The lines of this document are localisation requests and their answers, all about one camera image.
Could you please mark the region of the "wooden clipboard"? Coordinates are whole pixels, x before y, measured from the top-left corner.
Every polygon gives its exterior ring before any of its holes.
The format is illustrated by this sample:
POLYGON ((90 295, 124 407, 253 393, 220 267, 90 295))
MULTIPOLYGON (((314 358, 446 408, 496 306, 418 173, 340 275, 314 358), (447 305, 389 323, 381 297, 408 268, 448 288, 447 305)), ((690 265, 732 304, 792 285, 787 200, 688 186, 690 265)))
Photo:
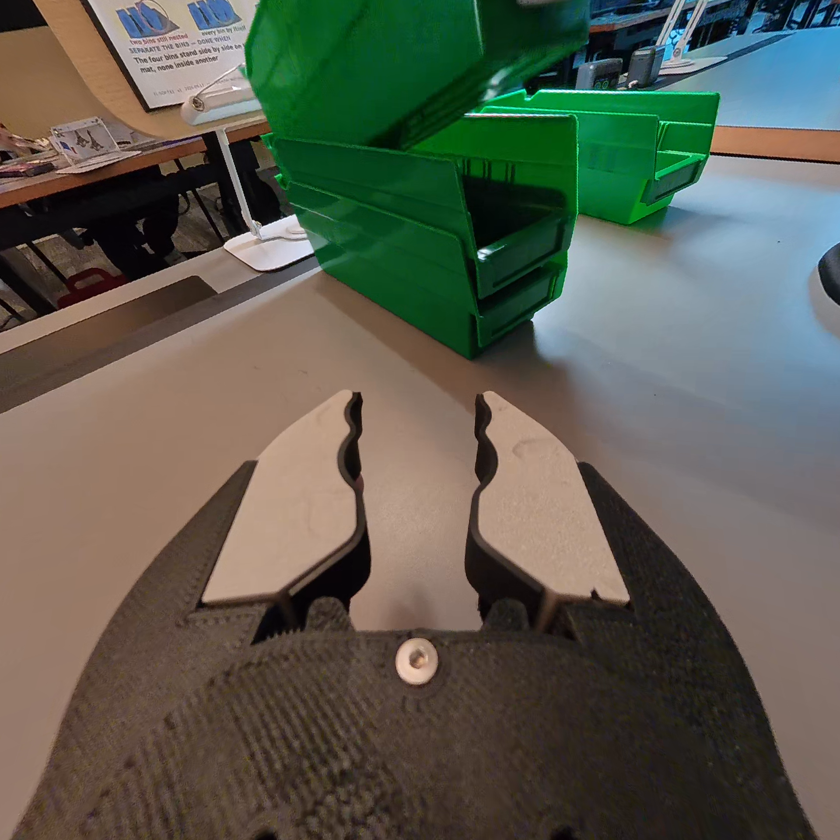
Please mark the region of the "wooden clipboard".
POLYGON ((184 140, 225 130, 230 140, 240 141, 269 131, 260 109, 197 126, 188 124, 175 106, 145 111, 140 95, 132 89, 83 2, 35 1, 35 5, 92 96, 111 116, 142 134, 159 140, 184 140))

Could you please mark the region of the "printed instruction sheet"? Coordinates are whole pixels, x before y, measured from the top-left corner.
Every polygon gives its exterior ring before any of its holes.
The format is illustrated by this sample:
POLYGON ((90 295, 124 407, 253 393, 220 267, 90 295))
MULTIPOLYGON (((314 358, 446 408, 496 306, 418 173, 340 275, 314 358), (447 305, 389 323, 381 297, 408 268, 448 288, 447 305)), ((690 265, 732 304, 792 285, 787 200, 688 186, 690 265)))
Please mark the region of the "printed instruction sheet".
POLYGON ((245 61, 257 1, 83 1, 142 103, 181 106, 245 61))

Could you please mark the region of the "light grey desk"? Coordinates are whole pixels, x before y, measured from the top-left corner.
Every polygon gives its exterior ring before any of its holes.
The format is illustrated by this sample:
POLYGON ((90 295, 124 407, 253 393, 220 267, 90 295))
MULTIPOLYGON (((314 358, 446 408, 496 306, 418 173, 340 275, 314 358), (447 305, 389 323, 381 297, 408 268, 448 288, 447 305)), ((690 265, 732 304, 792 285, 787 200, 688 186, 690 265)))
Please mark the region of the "light grey desk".
POLYGON ((474 631, 474 405, 589 463, 726 624, 838 838, 838 166, 714 156, 638 227, 582 219, 560 299, 467 361, 317 268, 220 251, 2 332, 2 838, 132 585, 284 428, 363 396, 368 633, 474 631))

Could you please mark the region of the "long wooden table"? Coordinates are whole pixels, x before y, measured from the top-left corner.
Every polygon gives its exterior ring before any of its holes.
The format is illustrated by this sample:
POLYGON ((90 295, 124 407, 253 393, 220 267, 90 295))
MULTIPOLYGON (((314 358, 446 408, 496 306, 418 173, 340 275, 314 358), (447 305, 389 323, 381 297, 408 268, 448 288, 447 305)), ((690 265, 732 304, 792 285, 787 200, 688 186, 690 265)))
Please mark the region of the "long wooden table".
MULTIPOLYGON (((232 144, 239 141, 257 140, 258 137, 269 130, 270 127, 265 119, 249 119, 242 123, 227 126, 225 132, 227 140, 232 144)), ((2 178, 1 208, 5 209, 81 186, 107 181, 118 175, 138 172, 153 166, 163 167, 169 164, 175 166, 173 174, 190 176, 192 181, 195 182, 195 188, 197 188, 207 183, 217 182, 217 167, 209 161, 209 152, 207 152, 203 135, 201 137, 197 135, 185 140, 164 143, 159 148, 145 150, 135 156, 122 157, 115 162, 90 171, 70 172, 70 168, 66 167, 62 170, 17 179, 2 178), (183 170, 179 170, 175 165, 176 161, 191 160, 198 155, 206 155, 205 164, 186 167, 186 163, 183 163, 183 170), (199 172, 202 165, 209 165, 208 174, 203 171, 199 172)))

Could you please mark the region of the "green plastic bin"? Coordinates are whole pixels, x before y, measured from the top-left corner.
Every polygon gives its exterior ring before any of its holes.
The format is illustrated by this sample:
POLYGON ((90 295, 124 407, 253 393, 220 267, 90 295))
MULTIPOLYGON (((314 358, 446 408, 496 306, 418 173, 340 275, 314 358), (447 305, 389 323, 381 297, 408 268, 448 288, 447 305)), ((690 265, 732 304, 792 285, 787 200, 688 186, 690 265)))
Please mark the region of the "green plastic bin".
POLYGON ((309 186, 455 237, 481 300, 568 249, 578 214, 569 113, 472 112, 408 151, 266 133, 291 196, 309 186))
POLYGON ((263 1, 245 72, 284 139, 406 150, 572 55, 591 4, 263 1))
POLYGON ((711 153, 717 91, 516 91, 483 112, 575 116, 580 214, 630 225, 696 184, 711 153))
POLYGON ((563 290, 567 251, 530 259, 481 298, 487 261, 456 234, 314 185, 292 182, 289 195, 327 274, 467 359, 563 290))

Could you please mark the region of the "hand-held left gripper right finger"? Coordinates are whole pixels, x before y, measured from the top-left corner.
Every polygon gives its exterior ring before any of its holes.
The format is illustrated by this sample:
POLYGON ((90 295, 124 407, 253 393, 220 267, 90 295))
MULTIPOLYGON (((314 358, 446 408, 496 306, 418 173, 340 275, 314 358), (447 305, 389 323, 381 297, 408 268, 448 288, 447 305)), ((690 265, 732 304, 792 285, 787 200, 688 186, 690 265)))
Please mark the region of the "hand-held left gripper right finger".
POLYGON ((476 396, 475 421, 478 486, 465 573, 479 605, 627 606, 631 596, 572 452, 493 391, 476 396))

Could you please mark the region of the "wooden-edged side table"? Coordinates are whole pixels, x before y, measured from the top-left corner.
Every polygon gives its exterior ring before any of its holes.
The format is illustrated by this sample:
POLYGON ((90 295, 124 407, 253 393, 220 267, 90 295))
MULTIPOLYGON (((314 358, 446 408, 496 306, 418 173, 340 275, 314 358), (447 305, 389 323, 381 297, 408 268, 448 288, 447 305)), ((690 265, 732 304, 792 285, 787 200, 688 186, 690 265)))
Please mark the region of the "wooden-edged side table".
POLYGON ((660 76, 668 91, 721 95, 714 154, 839 161, 839 29, 733 36, 689 52, 724 60, 684 76, 660 76))

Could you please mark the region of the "red plastic container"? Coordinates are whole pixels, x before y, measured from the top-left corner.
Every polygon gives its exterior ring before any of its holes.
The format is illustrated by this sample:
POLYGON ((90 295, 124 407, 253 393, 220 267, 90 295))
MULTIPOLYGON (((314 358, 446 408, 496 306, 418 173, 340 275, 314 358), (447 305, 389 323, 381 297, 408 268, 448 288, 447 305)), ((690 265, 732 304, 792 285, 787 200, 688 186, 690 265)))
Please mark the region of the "red plastic container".
POLYGON ((56 307, 60 310, 74 306, 129 282, 124 274, 113 275, 99 267, 84 269, 63 281, 66 292, 58 297, 56 307))

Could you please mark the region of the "black round pad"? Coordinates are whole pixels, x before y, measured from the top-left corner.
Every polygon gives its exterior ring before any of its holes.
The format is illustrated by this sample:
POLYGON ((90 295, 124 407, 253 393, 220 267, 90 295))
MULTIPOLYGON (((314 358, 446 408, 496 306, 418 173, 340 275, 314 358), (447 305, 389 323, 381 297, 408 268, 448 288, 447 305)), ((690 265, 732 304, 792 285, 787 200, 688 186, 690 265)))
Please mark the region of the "black round pad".
POLYGON ((839 323, 839 244, 829 248, 817 264, 818 286, 814 289, 816 316, 828 329, 838 330, 839 323))

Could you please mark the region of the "grey equipment box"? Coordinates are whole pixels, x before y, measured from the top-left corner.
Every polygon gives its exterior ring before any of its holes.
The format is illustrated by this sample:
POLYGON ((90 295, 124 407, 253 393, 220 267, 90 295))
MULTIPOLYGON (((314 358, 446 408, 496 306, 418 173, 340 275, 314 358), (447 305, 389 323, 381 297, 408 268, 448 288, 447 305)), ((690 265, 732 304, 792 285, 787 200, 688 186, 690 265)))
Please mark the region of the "grey equipment box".
POLYGON ((664 56, 664 45, 651 45, 636 49, 629 60, 626 88, 633 90, 651 87, 658 78, 664 56))
POLYGON ((618 88, 623 75, 623 60, 611 57, 588 61, 577 69, 575 89, 578 91, 611 91, 618 88))

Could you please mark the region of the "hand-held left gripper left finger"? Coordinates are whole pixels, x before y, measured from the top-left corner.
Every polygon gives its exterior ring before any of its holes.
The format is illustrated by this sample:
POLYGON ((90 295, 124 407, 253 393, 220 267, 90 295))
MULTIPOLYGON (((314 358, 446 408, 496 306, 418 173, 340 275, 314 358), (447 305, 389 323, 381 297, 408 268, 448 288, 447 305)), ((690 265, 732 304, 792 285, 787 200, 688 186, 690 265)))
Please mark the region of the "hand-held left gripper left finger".
POLYGON ((371 573, 359 442, 363 398, 342 390, 260 453, 202 596, 205 606, 349 606, 371 573))

